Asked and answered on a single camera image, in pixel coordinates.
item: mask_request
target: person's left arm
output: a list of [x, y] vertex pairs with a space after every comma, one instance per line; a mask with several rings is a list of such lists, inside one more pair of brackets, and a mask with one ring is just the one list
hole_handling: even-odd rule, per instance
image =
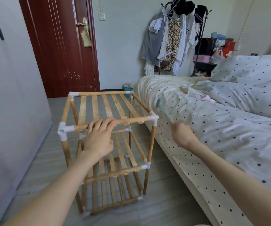
[[75, 162], [5, 225], [62, 225], [89, 169], [114, 148], [110, 138], [115, 120], [110, 121], [110, 117], [104, 122], [101, 119], [94, 128], [92, 121], [84, 150]]

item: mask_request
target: pink box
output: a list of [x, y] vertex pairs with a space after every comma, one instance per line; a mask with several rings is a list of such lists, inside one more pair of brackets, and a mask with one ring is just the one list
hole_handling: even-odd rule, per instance
[[[193, 56], [193, 61], [196, 61], [196, 55]], [[210, 55], [198, 55], [198, 62], [200, 63], [209, 63], [211, 61], [211, 56]]]

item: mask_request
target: person's right arm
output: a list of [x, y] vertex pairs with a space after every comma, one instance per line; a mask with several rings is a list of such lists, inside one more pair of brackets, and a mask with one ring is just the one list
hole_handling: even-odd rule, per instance
[[271, 225], [271, 190], [200, 143], [189, 126], [171, 122], [171, 129], [175, 142], [205, 163], [253, 225]]

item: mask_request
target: forearm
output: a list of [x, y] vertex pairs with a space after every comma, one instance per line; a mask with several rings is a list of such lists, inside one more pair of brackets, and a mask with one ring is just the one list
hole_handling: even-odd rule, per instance
[[255, 226], [271, 225], [271, 190], [202, 143], [191, 146]]
[[5, 225], [62, 225], [94, 156], [81, 152], [76, 161]]

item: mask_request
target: floor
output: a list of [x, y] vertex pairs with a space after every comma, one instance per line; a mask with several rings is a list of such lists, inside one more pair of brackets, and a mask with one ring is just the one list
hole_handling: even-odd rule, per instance
[[[50, 98], [49, 104], [53, 116], [53, 126], [34, 157], [28, 171], [21, 181], [16, 196], [6, 210], [0, 225], [11, 218], [15, 213], [28, 204], [36, 195], [66, 170], [65, 158], [61, 142], [57, 134], [58, 124], [62, 116], [66, 98]], [[110, 106], [115, 118], [119, 114], [109, 98]], [[75, 98], [77, 111], [79, 111], [80, 97]], [[98, 97], [100, 116], [106, 117], [102, 98]], [[91, 100], [87, 100], [86, 122], [93, 119]], [[67, 125], [73, 125], [73, 113], [70, 110]], [[147, 155], [150, 144], [150, 131], [145, 124], [133, 124], [133, 132]], [[78, 142], [77, 133], [69, 133], [69, 146], [72, 158], [75, 158]], [[132, 144], [136, 160], [140, 158], [136, 146]], [[140, 180], [144, 180], [144, 171], [139, 172]], [[90, 208], [91, 198], [87, 195], [87, 208]], [[111, 210], [97, 216], [82, 218], [78, 213], [74, 200], [66, 217], [64, 225], [211, 225], [208, 218], [197, 204], [196, 200], [175, 171], [174, 167], [162, 151], [158, 143], [154, 142], [152, 163], [149, 174], [147, 195], [138, 203]]]

